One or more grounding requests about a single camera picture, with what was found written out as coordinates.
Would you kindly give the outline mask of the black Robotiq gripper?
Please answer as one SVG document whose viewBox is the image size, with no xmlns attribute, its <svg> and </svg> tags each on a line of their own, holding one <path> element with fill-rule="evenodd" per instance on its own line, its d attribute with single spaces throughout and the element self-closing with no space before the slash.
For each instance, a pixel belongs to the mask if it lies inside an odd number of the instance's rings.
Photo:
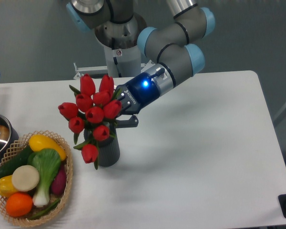
<svg viewBox="0 0 286 229">
<path fill-rule="evenodd" d="M 117 100 L 122 103 L 119 115 L 132 115 L 128 120 L 116 120 L 116 128 L 135 128 L 139 124 L 136 115 L 144 107 L 160 97 L 160 91 L 152 80 L 156 75 L 141 73 L 116 87 Z"/>
</svg>

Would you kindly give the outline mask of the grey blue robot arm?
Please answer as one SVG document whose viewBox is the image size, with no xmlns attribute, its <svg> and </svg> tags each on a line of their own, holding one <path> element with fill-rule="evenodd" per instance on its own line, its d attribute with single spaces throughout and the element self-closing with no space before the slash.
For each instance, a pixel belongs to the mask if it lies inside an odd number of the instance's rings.
<svg viewBox="0 0 286 229">
<path fill-rule="evenodd" d="M 71 0 L 66 8 L 82 31 L 94 31 L 104 49 L 108 74 L 129 77 L 117 87 L 122 102 L 119 128 L 136 127 L 141 109 L 200 72 L 202 51 L 194 44 L 215 28 L 208 8 L 194 0 L 169 0 L 174 23 L 164 29 L 148 27 L 133 10 L 131 0 Z"/>
</svg>

